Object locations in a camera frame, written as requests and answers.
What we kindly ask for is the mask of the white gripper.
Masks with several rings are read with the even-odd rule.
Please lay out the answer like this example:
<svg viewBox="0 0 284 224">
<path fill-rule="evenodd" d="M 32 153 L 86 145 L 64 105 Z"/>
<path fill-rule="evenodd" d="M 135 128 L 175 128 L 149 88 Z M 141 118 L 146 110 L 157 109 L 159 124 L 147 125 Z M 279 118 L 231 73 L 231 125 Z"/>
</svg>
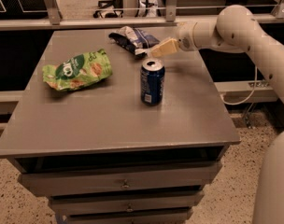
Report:
<svg viewBox="0 0 284 224">
<path fill-rule="evenodd" d="M 151 57 L 163 57 L 177 53 L 179 48 L 184 51 L 197 51 L 199 49 L 221 50 L 224 40 L 216 28 L 216 21 L 189 21 L 177 25 L 177 39 L 166 38 L 164 41 L 150 49 Z"/>
</svg>

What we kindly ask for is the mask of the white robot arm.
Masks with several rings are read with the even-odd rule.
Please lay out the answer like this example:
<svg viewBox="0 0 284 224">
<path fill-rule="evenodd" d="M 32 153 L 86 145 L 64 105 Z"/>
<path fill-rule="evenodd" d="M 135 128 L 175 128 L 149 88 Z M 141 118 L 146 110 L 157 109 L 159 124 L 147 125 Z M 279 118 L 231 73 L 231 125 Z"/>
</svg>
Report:
<svg viewBox="0 0 284 224">
<path fill-rule="evenodd" d="M 246 7 L 231 5 L 213 21 L 183 23 L 174 36 L 155 45 L 148 54 L 163 57 L 200 49 L 246 53 L 284 104 L 284 45 L 268 35 Z M 265 152 L 252 224 L 284 224 L 284 132 Z"/>
</svg>

